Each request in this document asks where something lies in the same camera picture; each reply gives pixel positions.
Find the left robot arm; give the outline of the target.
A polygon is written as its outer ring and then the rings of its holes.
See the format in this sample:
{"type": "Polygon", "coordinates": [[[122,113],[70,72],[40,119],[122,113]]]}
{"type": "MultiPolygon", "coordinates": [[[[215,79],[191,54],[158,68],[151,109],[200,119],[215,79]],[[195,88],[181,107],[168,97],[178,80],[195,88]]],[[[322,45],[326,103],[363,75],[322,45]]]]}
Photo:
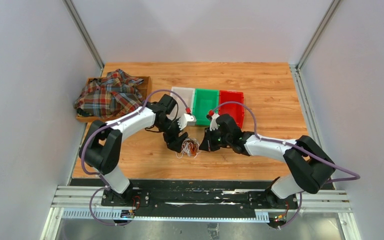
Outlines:
{"type": "Polygon", "coordinates": [[[114,193],[113,198],[120,206],[129,206],[133,201],[131,181],[118,166],[123,141],[141,130],[156,127],[167,148],[180,153],[188,137],[184,130],[196,119],[188,106],[183,115],[169,119],[176,103],[173,97],[165,94],[160,101],[145,101],[143,106],[123,117],[108,122],[95,120],[90,125],[78,152],[81,165],[96,170],[95,174],[105,183],[106,189],[114,193]]]}

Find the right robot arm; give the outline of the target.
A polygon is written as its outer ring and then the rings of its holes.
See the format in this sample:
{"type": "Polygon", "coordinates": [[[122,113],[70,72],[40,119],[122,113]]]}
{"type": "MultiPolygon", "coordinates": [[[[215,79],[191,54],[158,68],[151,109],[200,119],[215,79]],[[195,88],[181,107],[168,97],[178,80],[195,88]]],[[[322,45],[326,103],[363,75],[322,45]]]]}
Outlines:
{"type": "Polygon", "coordinates": [[[210,126],[204,130],[199,146],[201,151],[215,152],[230,148],[245,156],[268,157],[286,163],[290,173],[272,181],[264,191],[266,203],[274,209],[286,198],[300,192],[316,194],[335,172],[333,161],[309,136],[299,139],[264,137],[243,131],[229,114],[214,114],[210,126]]]}

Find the plaid flannel shirt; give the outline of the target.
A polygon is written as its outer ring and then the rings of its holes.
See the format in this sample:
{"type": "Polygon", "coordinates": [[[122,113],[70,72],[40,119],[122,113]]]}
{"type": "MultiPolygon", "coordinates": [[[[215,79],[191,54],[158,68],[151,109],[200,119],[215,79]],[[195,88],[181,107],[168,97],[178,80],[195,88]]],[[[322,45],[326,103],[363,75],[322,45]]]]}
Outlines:
{"type": "Polygon", "coordinates": [[[110,71],[105,77],[88,80],[73,108],[82,117],[107,119],[129,114],[143,104],[139,86],[144,81],[121,69],[110,71]]]}

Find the wooden tray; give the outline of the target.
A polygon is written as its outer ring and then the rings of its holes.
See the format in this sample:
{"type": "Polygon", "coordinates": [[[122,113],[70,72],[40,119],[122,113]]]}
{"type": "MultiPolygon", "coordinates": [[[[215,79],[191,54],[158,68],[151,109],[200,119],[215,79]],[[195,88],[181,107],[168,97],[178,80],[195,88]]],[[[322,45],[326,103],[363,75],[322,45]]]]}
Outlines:
{"type": "MultiPolygon", "coordinates": [[[[143,79],[143,83],[139,84],[137,89],[138,92],[142,95],[141,100],[144,101],[152,92],[152,79],[150,76],[138,76],[138,78],[143,79]]],[[[96,116],[81,116],[78,113],[75,115],[75,118],[81,123],[91,123],[95,120],[101,120],[103,122],[106,122],[117,119],[116,116],[111,116],[108,118],[99,118],[96,116]]]]}

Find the green plastic bin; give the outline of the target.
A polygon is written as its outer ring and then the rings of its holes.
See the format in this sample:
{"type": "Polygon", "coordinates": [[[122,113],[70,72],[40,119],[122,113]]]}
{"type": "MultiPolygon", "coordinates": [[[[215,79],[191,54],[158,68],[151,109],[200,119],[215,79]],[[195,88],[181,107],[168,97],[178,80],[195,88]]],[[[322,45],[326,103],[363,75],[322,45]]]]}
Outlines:
{"type": "Polygon", "coordinates": [[[192,114],[196,118],[196,126],[208,126],[210,120],[207,115],[219,105],[219,90],[196,88],[192,106],[192,114]]]}

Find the white plastic bin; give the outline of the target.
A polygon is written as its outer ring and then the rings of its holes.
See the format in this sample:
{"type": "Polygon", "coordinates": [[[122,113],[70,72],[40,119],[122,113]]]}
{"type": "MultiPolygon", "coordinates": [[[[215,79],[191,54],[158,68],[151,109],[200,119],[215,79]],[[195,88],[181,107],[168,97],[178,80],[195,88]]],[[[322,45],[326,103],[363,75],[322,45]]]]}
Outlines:
{"type": "MultiPolygon", "coordinates": [[[[171,88],[171,91],[177,93],[185,101],[187,106],[190,108],[190,114],[193,115],[193,105],[194,105],[196,89],[189,88],[189,87],[173,86],[171,88]]],[[[183,114],[185,114],[186,107],[184,106],[184,103],[177,95],[175,95],[174,93],[170,93],[170,96],[173,97],[174,100],[177,102],[177,105],[174,107],[172,112],[168,115],[168,118],[173,120],[174,118],[179,118],[183,114]]]]}

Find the red plastic bin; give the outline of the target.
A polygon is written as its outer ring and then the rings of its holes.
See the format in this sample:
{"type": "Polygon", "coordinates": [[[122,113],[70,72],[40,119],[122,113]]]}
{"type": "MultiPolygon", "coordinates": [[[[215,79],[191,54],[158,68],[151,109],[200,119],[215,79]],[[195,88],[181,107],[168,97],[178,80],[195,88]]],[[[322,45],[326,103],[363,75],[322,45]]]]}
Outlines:
{"type": "MultiPolygon", "coordinates": [[[[244,93],[239,91],[227,91],[221,90],[219,92],[219,104],[223,104],[225,102],[238,102],[244,103],[244,93]]],[[[242,128],[245,112],[244,108],[236,103],[227,103],[218,108],[218,114],[221,116],[223,114],[229,114],[235,120],[236,124],[242,128]]]]}

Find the aluminium frame rail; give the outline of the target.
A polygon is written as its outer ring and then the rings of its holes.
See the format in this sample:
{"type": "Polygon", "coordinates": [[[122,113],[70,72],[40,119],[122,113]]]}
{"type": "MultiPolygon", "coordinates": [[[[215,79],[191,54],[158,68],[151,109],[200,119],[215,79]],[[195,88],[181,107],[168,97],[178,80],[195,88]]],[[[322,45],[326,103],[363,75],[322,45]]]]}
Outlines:
{"type": "Polygon", "coordinates": [[[270,206],[266,181],[134,180],[122,200],[96,179],[58,186],[43,240],[359,240],[345,191],[294,194],[270,206]]]}

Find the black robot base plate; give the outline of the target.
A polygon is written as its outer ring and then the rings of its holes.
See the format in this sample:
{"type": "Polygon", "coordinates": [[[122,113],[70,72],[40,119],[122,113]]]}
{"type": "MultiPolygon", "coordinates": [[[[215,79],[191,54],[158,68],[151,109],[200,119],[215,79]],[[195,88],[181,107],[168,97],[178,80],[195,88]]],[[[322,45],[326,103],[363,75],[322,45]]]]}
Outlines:
{"type": "Polygon", "coordinates": [[[281,212],[298,208],[297,195],[271,205],[265,201],[268,181],[134,179],[131,200],[121,200],[108,190],[95,196],[97,207],[139,206],[145,217],[249,218],[255,209],[281,212]]]}

